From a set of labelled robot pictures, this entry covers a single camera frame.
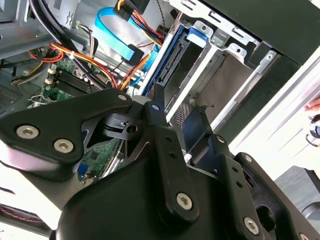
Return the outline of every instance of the red wire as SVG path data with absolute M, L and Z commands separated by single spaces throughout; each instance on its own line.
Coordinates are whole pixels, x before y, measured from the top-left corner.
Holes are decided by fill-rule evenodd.
M 19 219 L 19 220 L 22 220 L 22 221 L 26 221 L 26 222 L 30 222 L 30 223 L 41 223 L 41 221 L 39 220 L 34 220 L 34 219 L 27 219 L 27 218 L 24 218 L 24 217 L 21 217 L 21 216 L 17 216 L 17 215 L 14 215 L 13 213 L 11 212 L 8 212 L 6 210 L 4 210 L 3 208 L 0 209 L 3 213 L 15 218 L 15 219 Z
M 59 52 L 58 56 L 55 56 L 55 57 L 52 57 L 52 58 L 46 58 L 45 57 L 45 58 L 42 59 L 42 62 L 44 62 L 44 63 L 56 63 L 56 62 L 62 60 L 64 58 L 65 54 L 60 50 L 58 50 L 58 52 Z M 33 54 L 32 52 L 29 51 L 29 54 L 34 59 L 38 59 L 38 57 L 35 54 Z

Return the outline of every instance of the silver screw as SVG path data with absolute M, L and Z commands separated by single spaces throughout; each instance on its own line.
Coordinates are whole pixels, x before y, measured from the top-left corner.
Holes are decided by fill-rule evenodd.
M 118 98 L 120 98 L 120 99 L 123 100 L 123 101 L 126 101 L 126 100 L 127 100 L 127 98 L 126 98 L 125 96 L 123 96 L 123 95 L 118 95 Z
M 34 139 L 39 135 L 39 130 L 30 125 L 20 126 L 15 132 L 22 139 Z
M 303 233 L 300 233 L 300 237 L 302 240 L 309 240 L 309 238 L 307 238 L 307 236 L 304 235 Z
M 53 144 L 54 149 L 60 153 L 68 154 L 74 149 L 74 144 L 67 139 L 59 139 Z
M 160 108 L 157 105 L 152 105 L 152 107 L 157 111 L 160 110 Z
M 192 209 L 192 201 L 187 194 L 182 192 L 178 193 L 176 196 L 176 201 L 184 210 Z
M 258 225 L 253 221 L 250 217 L 245 217 L 244 218 L 244 225 L 246 228 L 253 234 L 253 235 L 258 235 L 259 234 L 259 228 Z
M 216 138 L 219 140 L 219 142 L 223 144 L 225 143 L 225 140 L 221 136 L 217 135 Z
M 250 162 L 250 163 L 252 162 L 251 157 L 249 157 L 248 155 L 245 155 L 244 158 L 245 158 L 248 162 Z

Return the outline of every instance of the orange wire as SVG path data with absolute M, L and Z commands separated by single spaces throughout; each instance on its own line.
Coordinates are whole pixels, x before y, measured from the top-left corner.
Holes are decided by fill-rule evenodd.
M 41 61 L 44 62 L 44 63 L 55 63 L 55 62 L 58 62 L 58 61 L 62 60 L 64 58 L 65 54 L 61 50 L 58 50 L 58 52 L 59 52 L 58 56 L 55 56 L 55 57 L 52 57 L 52 58 L 44 57 L 44 58 L 41 59 Z M 33 54 L 31 51 L 29 51 L 28 53 L 34 59 L 38 59 L 38 57 L 35 54 Z
M 138 66 L 136 66 L 134 68 L 134 70 L 132 71 L 132 73 L 130 74 L 130 76 L 127 77 L 127 79 L 124 81 L 124 83 L 122 84 L 121 90 L 123 91 L 126 86 L 128 85 L 128 83 L 130 82 L 131 78 L 134 76 L 134 74 L 136 73 L 136 71 L 142 67 L 143 64 L 146 63 L 146 61 L 150 58 L 150 54 L 148 54 L 147 56 L 145 56 L 142 61 L 138 64 Z

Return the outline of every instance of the black metal bracket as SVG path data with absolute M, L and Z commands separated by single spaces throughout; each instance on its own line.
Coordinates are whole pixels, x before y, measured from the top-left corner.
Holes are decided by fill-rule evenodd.
M 50 180 L 70 178 L 84 155 L 84 139 L 92 137 L 99 121 L 112 113 L 127 113 L 132 104 L 128 95 L 114 88 L 7 115 L 0 119 L 0 161 Z M 24 126 L 33 130 L 21 130 Z M 59 140 L 68 140 L 71 144 L 62 148 L 72 151 L 56 150 Z
M 261 226 L 241 165 L 225 155 L 216 158 L 221 164 L 217 174 L 225 187 L 230 233 L 236 239 L 272 240 Z
M 252 156 L 241 152 L 235 156 L 234 160 L 240 163 L 243 170 L 252 178 L 254 184 L 251 190 L 260 189 L 260 194 L 256 195 L 253 201 L 255 208 L 259 212 L 259 209 L 264 206 L 268 209 L 269 215 L 272 213 L 277 239 L 319 239 L 317 231 Z

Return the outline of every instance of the black wire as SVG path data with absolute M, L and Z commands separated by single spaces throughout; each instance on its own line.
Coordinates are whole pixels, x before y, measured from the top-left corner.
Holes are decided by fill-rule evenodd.
M 33 64 L 36 61 L 37 61 L 36 59 L 32 58 L 32 59 L 23 60 L 23 61 L 6 63 L 3 65 L 0 65 L 0 69 L 10 69 L 10 68 L 14 68 L 14 67 L 20 67 L 20 66 L 24 66 L 24 65 L 28 65 L 28 64 Z
M 63 27 L 58 23 L 58 21 L 53 17 L 52 13 L 48 9 L 48 6 L 42 0 L 29 0 L 30 7 L 36 16 L 36 18 L 40 21 L 40 23 L 44 26 L 44 28 L 50 33 L 53 39 L 60 45 L 63 45 L 78 53 L 77 48 L 74 43 L 68 38 L 67 33 L 63 29 Z M 106 84 L 101 81 L 97 76 L 91 74 L 91 69 L 87 66 L 87 63 L 74 58 L 72 62 L 75 66 L 84 73 L 84 75 L 93 82 L 99 89 L 105 89 Z
M 148 47 L 150 45 L 153 45 L 154 43 L 153 42 L 150 42 L 148 44 L 145 44 L 145 45 L 141 45 L 141 46 L 137 46 L 138 49 L 141 49 L 141 48 L 145 48 L 145 47 Z
M 305 135 L 305 140 L 308 142 L 308 144 L 310 144 L 311 146 L 313 146 L 313 147 L 318 147 L 318 145 L 317 144 L 314 144 L 313 142 L 311 142 L 310 140 L 309 140 L 309 134 L 307 134 L 307 135 Z
M 159 7 L 159 10 L 160 10 L 160 13 L 161 13 L 163 27 L 166 28 L 165 16 L 164 16 L 164 13 L 162 12 L 162 8 L 161 8 L 159 0 L 156 0 L 156 3 L 158 4 L 158 7 Z
M 121 61 L 114 69 L 112 69 L 110 71 L 110 73 L 113 73 L 115 70 L 117 70 L 121 66 L 121 64 L 123 64 L 123 63 L 124 63 L 124 61 Z

